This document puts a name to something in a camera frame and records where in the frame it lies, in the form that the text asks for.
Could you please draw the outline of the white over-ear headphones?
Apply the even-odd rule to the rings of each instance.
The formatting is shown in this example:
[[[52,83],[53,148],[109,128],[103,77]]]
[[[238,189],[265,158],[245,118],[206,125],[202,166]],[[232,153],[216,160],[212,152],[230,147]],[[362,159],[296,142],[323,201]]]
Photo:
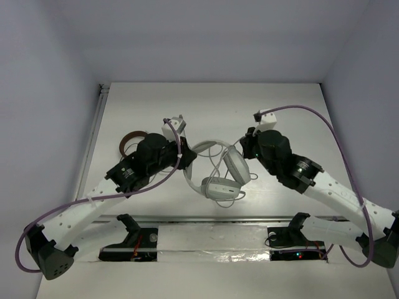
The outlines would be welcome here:
[[[212,147],[221,147],[220,159],[211,174],[202,179],[200,185],[191,180],[193,165],[184,171],[184,177],[189,187],[196,193],[214,202],[237,201],[246,196],[242,187],[251,181],[251,173],[247,162],[234,145],[221,140],[205,140],[191,149],[200,154],[209,151]]]

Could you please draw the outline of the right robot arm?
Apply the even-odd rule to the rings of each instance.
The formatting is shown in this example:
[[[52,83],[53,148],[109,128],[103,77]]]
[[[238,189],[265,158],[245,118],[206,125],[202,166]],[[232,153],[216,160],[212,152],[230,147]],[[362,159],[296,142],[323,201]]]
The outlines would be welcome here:
[[[327,221],[299,212],[287,235],[296,245],[322,241],[348,247],[383,268],[398,259],[398,213],[381,207],[340,184],[319,164],[294,154],[288,138],[276,130],[250,127],[240,142],[245,158],[256,158],[284,187],[314,199],[345,218]]]

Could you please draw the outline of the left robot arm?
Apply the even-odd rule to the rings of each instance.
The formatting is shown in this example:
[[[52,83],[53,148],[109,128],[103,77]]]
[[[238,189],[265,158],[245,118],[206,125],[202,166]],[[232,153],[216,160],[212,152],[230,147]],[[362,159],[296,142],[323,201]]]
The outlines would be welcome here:
[[[169,141],[158,133],[146,135],[136,151],[110,169],[85,198],[51,212],[46,221],[27,226],[27,251],[40,273],[47,280],[56,279],[71,268],[76,257],[96,246],[136,250],[143,233],[132,216],[120,214],[96,228],[90,224],[129,197],[155,189],[150,179],[159,172],[185,169],[196,157],[185,137]]]

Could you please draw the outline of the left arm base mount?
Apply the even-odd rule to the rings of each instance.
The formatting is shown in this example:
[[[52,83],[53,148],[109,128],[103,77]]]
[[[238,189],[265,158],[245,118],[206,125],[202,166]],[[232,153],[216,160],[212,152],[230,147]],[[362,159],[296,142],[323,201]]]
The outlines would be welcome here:
[[[116,217],[118,224],[123,224],[125,238],[117,243],[100,249],[99,260],[103,262],[156,262],[157,227],[140,227],[128,214]]]

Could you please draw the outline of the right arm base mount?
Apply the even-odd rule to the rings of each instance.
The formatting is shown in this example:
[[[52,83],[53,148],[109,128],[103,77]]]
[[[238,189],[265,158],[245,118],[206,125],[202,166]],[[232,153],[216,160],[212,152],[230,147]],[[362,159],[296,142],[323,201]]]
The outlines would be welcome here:
[[[270,250],[271,261],[328,261],[328,250],[325,249],[324,242],[306,239],[301,232],[305,220],[309,217],[309,214],[300,212],[292,218],[287,226],[267,229],[264,245]]]

